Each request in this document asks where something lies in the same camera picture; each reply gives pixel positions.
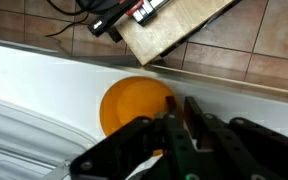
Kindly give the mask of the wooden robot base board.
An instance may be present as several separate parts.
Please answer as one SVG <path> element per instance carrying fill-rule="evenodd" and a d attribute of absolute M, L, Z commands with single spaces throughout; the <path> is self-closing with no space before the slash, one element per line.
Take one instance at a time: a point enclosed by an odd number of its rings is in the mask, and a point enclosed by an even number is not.
<path fill-rule="evenodd" d="M 145 26 L 123 16 L 116 28 L 141 65 L 188 36 L 234 0 L 170 0 Z"/>

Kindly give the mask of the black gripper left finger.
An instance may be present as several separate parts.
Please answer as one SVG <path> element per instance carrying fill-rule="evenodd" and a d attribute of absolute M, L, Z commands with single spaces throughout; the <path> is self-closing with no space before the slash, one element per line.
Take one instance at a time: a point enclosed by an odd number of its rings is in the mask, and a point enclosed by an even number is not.
<path fill-rule="evenodd" d="M 183 127 L 175 97 L 167 96 L 166 104 L 168 111 L 162 119 L 164 154 L 154 165 L 154 180 L 211 180 Z"/>

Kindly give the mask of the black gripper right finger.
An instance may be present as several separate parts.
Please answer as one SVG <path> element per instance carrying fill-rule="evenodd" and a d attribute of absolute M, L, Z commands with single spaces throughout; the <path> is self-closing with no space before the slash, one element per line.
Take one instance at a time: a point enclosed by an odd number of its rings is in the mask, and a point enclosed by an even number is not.
<path fill-rule="evenodd" d="M 215 162 L 225 180 L 277 180 L 278 175 L 260 165 L 239 137 L 212 114 L 204 114 L 193 97 L 186 97 L 184 112 L 190 133 L 203 145 L 213 149 Z"/>

